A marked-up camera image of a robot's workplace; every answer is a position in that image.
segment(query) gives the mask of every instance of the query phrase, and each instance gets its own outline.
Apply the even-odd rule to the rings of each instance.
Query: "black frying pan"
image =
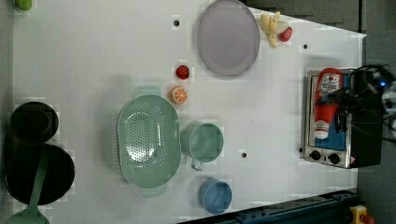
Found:
[[[24,143],[45,143],[59,125],[56,112],[39,102],[20,105],[11,115],[11,130]]]
[[[38,204],[55,202],[63,197],[73,184],[75,165],[63,149],[47,144],[23,145],[18,148],[17,155],[6,172],[7,189],[11,196],[21,203],[28,204],[30,201],[40,150],[46,150],[49,164]]]

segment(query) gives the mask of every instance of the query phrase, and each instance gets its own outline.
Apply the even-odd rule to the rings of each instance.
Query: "white table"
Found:
[[[356,188],[357,170],[306,162],[298,148],[305,75],[328,66],[361,65],[363,35],[282,17],[291,22],[291,41],[271,49],[261,31],[253,67],[241,77],[225,79],[205,67],[195,46],[198,21],[209,1],[34,4],[28,15],[16,12],[14,104],[39,100],[55,108],[60,118],[55,139],[77,168],[71,190],[40,207],[51,224],[175,223],[209,217],[196,196],[209,176],[231,185],[233,202],[227,212]],[[252,11],[257,19],[262,14]],[[174,19],[180,20],[178,28]],[[174,76],[182,63],[193,71],[186,82]],[[183,158],[168,191],[146,199],[120,171],[116,118],[134,98],[135,87],[157,85],[165,95],[180,83],[190,97],[176,106],[181,129],[196,119],[219,125],[225,134],[223,154],[202,172]],[[8,199],[10,213],[22,210],[21,203]]]

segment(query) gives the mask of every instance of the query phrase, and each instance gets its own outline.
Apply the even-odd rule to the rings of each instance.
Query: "orange fruit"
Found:
[[[181,105],[187,101],[187,92],[182,86],[175,86],[174,88],[172,88],[169,97],[172,103]]]

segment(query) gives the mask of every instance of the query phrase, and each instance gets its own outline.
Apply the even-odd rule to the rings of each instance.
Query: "purple plate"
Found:
[[[243,74],[256,60],[259,47],[258,25],[242,3],[219,0],[202,15],[198,49],[207,67],[216,74]]]

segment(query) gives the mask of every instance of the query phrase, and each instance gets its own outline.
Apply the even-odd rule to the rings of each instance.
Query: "mint green cup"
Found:
[[[224,138],[214,124],[205,123],[185,128],[180,135],[181,151],[192,158],[191,168],[202,171],[204,163],[215,160],[221,153]]]

